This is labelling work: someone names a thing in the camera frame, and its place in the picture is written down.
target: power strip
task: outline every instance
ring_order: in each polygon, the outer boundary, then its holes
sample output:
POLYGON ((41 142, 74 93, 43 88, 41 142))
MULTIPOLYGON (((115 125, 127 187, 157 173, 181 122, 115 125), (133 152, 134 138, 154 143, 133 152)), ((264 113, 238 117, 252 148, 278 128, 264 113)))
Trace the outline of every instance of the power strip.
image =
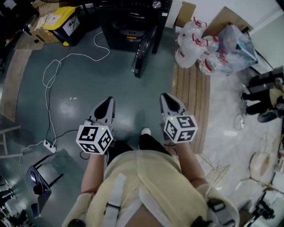
POLYGON ((44 140, 43 145, 50 150, 52 153, 56 152, 56 147, 52 146, 52 144, 50 142, 48 142, 47 140, 44 140))

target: yellow bin lid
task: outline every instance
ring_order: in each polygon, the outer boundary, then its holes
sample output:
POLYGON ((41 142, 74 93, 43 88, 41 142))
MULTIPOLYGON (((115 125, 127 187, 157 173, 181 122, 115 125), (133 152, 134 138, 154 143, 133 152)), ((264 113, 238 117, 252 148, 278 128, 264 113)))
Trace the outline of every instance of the yellow bin lid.
POLYGON ((56 30, 60 28, 75 12, 76 7, 66 6, 58 8, 45 22, 43 28, 45 30, 56 30))

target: white cable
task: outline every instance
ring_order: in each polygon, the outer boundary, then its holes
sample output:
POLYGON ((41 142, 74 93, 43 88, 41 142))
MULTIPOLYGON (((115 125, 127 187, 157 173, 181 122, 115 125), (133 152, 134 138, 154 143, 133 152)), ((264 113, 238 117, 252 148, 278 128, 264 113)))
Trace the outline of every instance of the white cable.
MULTIPOLYGON (((37 144, 32 144, 32 145, 29 145, 29 146, 26 147, 26 148, 21 149, 20 154, 23 152, 23 150, 28 149, 28 148, 30 148, 30 147, 32 147, 32 146, 37 146, 37 145, 39 145, 39 144, 42 143, 42 142, 44 142, 44 141, 42 140, 41 142, 39 142, 39 143, 37 143, 37 144)), ((28 184, 27 184, 27 182, 26 182, 26 178, 25 178, 25 176, 24 176, 24 173, 23 173, 23 170, 22 170, 22 167, 21 167, 21 157, 22 157, 22 156, 20 156, 20 159, 19 159, 20 170, 21 170, 21 172, 22 172, 22 176, 23 176, 23 178, 24 178, 24 181, 25 181, 25 183, 26 183, 26 186, 27 186, 27 188, 28 188, 28 191, 30 192, 31 196, 33 197, 33 194, 32 194, 31 191, 30 191, 30 188, 29 188, 29 186, 28 186, 28 184)))
POLYGON ((67 55, 66 57, 62 58, 60 61, 57 60, 57 59, 54 59, 54 60, 46 67, 46 69, 44 70, 44 73, 43 73, 43 85, 46 87, 46 89, 45 89, 45 94, 44 94, 44 95, 45 95, 46 108, 48 109, 49 120, 50 120, 51 125, 52 125, 52 128, 53 128, 53 133, 54 133, 54 135, 55 135, 55 141, 54 141, 54 143, 52 144, 52 146, 54 146, 54 144, 56 143, 56 140, 57 140, 56 137, 57 137, 57 136, 56 136, 56 133, 55 133, 55 130, 54 130, 54 125, 53 125, 53 122, 52 122, 52 119, 51 119, 51 114, 50 114, 50 111, 49 111, 49 108, 48 108, 48 105, 47 105, 46 91, 47 91, 48 88, 51 88, 51 87, 52 87, 52 85, 53 85, 53 83, 54 83, 54 81, 55 81, 55 79, 56 79, 57 72, 58 72, 58 70, 59 70, 59 69, 61 68, 61 66, 62 66, 61 61, 63 61, 65 58, 67 58, 67 57, 69 57, 69 56, 71 56, 71 55, 81 55, 81 56, 85 56, 85 57, 87 57, 87 58, 93 60, 94 62, 98 62, 98 61, 100 61, 100 60, 103 60, 105 57, 107 57, 107 56, 110 54, 110 50, 109 50, 109 49, 107 49, 106 47, 102 47, 102 46, 99 46, 99 45, 96 44, 95 38, 96 38, 97 35, 99 35, 99 34, 102 34, 102 32, 100 32, 100 33, 98 33, 98 34, 96 34, 96 35, 94 36, 94 44, 95 44, 97 47, 106 49, 106 50, 108 51, 107 55, 105 55, 104 57, 102 57, 102 58, 100 58, 100 59, 98 59, 98 60, 95 60, 95 59, 91 58, 91 57, 88 56, 88 55, 71 53, 71 54, 67 55), (47 83, 47 85, 46 85, 46 84, 44 84, 45 72, 46 72, 46 70, 49 68, 49 66, 50 66, 53 62, 55 62, 55 61, 58 62, 58 65, 57 65, 57 68, 56 68, 56 72, 55 72, 55 74, 53 75, 53 77, 50 78, 50 80, 48 81, 48 83, 47 83))

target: beige outfit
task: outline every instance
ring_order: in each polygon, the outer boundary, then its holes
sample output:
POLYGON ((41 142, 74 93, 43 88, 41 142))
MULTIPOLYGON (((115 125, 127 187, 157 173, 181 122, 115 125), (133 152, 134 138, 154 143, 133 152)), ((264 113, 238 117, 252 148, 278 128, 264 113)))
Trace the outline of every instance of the beige outfit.
MULTIPOLYGON (((162 212, 161 215, 164 215, 164 222, 168 221, 171 226, 190 226, 198 216, 207 220, 205 193, 209 185, 202 185, 196 190, 181 174, 181 168, 175 158, 157 151, 139 150, 117 156, 107 167, 105 180, 95 196, 81 194, 62 226, 66 227, 72 219, 83 219, 87 227, 100 227, 115 179, 120 173, 126 176, 126 181, 119 216, 125 212, 131 201, 137 198, 137 193, 144 191, 144 194, 149 193, 153 197, 162 212)), ((216 189, 212 188, 208 197, 222 199, 228 209, 236 214, 236 226, 239 225, 237 209, 216 189)), ((137 212, 148 212, 145 207, 147 205, 141 206, 137 212)))
POLYGON ((279 97, 284 97, 284 86, 282 86, 282 90, 279 90, 277 88, 272 88, 269 90, 269 97, 270 97, 270 102, 272 106, 275 108, 277 105, 277 99, 279 97))

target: bottle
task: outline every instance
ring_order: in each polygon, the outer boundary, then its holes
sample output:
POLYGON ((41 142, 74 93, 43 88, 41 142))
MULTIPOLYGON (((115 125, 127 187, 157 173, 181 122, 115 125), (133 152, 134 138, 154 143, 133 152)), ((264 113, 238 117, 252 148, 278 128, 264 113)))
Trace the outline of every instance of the bottle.
POLYGON ((215 71, 226 73, 230 71, 230 66, 224 54, 214 52, 200 62, 199 69, 201 73, 209 76, 215 71))
POLYGON ((201 56, 200 60, 207 58, 211 53, 216 52, 219 49, 219 39, 217 36, 206 36, 203 39, 207 40, 207 50, 201 56))
POLYGON ((197 39, 194 34, 191 37, 182 43, 175 54, 176 62, 182 68, 190 68, 206 51, 207 40, 197 39))
POLYGON ((195 20, 195 17, 193 17, 193 20, 187 22, 183 27, 181 33, 179 33, 177 37, 178 45, 181 46, 182 42, 192 34, 194 34, 197 38, 201 38, 206 28, 207 23, 195 20))

